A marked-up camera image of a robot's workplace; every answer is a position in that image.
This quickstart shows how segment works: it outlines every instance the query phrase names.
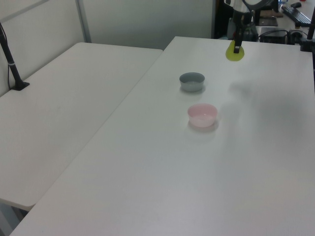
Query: desk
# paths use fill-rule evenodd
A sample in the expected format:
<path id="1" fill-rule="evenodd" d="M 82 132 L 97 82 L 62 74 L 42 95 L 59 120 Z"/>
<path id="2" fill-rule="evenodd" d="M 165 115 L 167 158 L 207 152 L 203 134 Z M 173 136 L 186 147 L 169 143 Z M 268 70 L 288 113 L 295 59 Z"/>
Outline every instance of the desk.
<path id="1" fill-rule="evenodd" d="M 0 201 L 30 210 L 161 50 L 79 43 L 0 98 Z"/>
<path id="2" fill-rule="evenodd" d="M 286 4 L 287 6 L 290 6 L 292 3 L 298 2 L 299 0 L 289 0 Z M 301 1 L 302 4 L 301 7 L 297 8 L 300 12 L 302 12 L 304 15 L 306 15 L 310 20 L 312 19 L 314 7 L 315 7 L 315 0 L 307 0 L 307 1 Z M 294 29 L 295 23 L 285 14 L 283 14 L 283 17 L 277 18 L 278 26 L 276 28 L 282 28 L 287 31 Z M 258 34 L 260 34 L 262 27 L 275 27 L 275 26 L 257 26 Z M 306 34 L 309 31 L 308 27 L 302 27 L 302 31 Z"/>
<path id="3" fill-rule="evenodd" d="M 175 37 L 11 236 L 315 235 L 312 54 L 229 43 Z M 201 102 L 214 127 L 189 125 Z"/>

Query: black cable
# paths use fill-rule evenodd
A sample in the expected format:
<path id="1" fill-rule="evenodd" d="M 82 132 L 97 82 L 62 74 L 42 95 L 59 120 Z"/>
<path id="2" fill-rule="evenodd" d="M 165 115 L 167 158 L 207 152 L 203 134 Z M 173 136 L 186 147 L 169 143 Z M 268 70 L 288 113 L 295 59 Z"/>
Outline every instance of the black cable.
<path id="1" fill-rule="evenodd" d="M 2 26 L 1 23 L 0 23 L 0 29 L 1 29 L 1 31 L 2 31 L 2 33 L 3 33 L 3 35 L 4 35 L 4 37 L 5 37 L 6 43 L 8 43 L 8 39 L 7 39 L 7 37 L 6 37 L 5 31 L 4 31 L 3 26 Z M 9 90 L 11 90 L 9 78 L 10 78 L 10 66 L 9 66 L 9 64 L 8 64 L 8 86 L 9 86 Z"/>
<path id="2" fill-rule="evenodd" d="M 2 27 L 1 22 L 0 22 L 0 28 L 1 28 L 2 33 L 4 34 L 4 37 L 5 37 L 6 42 L 8 42 L 8 40 L 7 40 L 7 38 L 6 38 L 5 31 L 4 31 L 3 27 Z"/>
<path id="3" fill-rule="evenodd" d="M 289 31 L 289 33 L 291 33 L 291 32 L 301 32 L 301 33 L 303 33 L 303 34 L 305 34 L 305 35 L 307 36 L 307 33 L 303 32 L 303 31 L 301 31 L 301 30 L 299 30 L 299 29 L 291 29 L 291 30 Z"/>
<path id="4" fill-rule="evenodd" d="M 11 90 L 10 81 L 9 81 L 9 75 L 10 75 L 10 66 L 8 65 L 8 86 L 9 86 L 9 90 Z"/>
<path id="5" fill-rule="evenodd" d="M 265 36 L 267 34 L 271 34 L 271 33 L 275 33 L 275 32 L 286 32 L 287 34 L 289 33 L 289 31 L 285 30 L 285 29 L 278 29 L 278 30 L 271 30 L 265 33 L 262 33 L 260 36 L 258 36 L 258 38 L 260 38 L 261 36 Z"/>

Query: yellow object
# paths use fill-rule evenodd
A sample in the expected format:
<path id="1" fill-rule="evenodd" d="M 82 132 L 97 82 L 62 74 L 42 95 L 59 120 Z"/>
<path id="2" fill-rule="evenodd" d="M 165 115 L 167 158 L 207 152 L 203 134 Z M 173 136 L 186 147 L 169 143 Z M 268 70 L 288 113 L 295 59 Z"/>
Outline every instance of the yellow object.
<path id="1" fill-rule="evenodd" d="M 230 43 L 230 46 L 228 46 L 226 52 L 225 52 L 225 56 L 228 60 L 231 60 L 231 61 L 239 61 L 241 60 L 245 53 L 244 53 L 244 49 L 240 48 L 240 52 L 239 53 L 234 53 L 234 45 L 235 45 L 235 41 L 233 40 L 231 43 Z"/>

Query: wall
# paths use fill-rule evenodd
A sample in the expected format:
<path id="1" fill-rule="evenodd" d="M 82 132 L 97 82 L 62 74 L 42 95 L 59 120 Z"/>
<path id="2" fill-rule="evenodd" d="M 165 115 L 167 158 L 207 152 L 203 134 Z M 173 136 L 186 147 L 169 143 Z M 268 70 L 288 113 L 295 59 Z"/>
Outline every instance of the wall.
<path id="1" fill-rule="evenodd" d="M 214 0 L 80 0 L 91 42 L 164 50 L 175 36 L 210 38 Z"/>
<path id="2" fill-rule="evenodd" d="M 49 0 L 2 24 L 22 80 L 77 42 L 83 42 L 75 0 Z M 0 50 L 0 96 L 8 91 Z"/>

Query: table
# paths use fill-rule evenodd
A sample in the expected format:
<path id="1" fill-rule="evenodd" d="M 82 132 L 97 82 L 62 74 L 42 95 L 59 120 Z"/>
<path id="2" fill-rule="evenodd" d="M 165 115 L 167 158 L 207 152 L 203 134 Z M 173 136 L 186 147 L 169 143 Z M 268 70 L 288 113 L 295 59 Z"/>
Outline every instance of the table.
<path id="1" fill-rule="evenodd" d="M 289 0 L 287 2 L 287 6 L 290 7 L 292 3 L 298 2 L 299 0 Z M 302 4 L 301 7 L 297 8 L 300 12 L 302 12 L 304 15 L 306 15 L 310 20 L 312 19 L 314 7 L 315 7 L 315 0 L 306 0 L 306 1 L 300 1 Z M 283 14 L 283 17 L 277 18 L 278 26 L 257 26 L 257 31 L 260 34 L 262 27 L 272 27 L 272 28 L 282 28 L 287 31 L 294 30 L 295 29 L 295 23 L 285 14 Z M 302 27 L 302 31 L 306 34 L 309 31 L 308 27 Z"/>
<path id="2" fill-rule="evenodd" d="M 175 37 L 11 236 L 314 235 L 312 54 L 228 45 Z M 191 71 L 202 92 L 180 90 Z M 196 129 L 202 102 L 220 117 Z"/>
<path id="3" fill-rule="evenodd" d="M 161 50 L 79 43 L 0 98 L 0 202 L 30 210 Z"/>

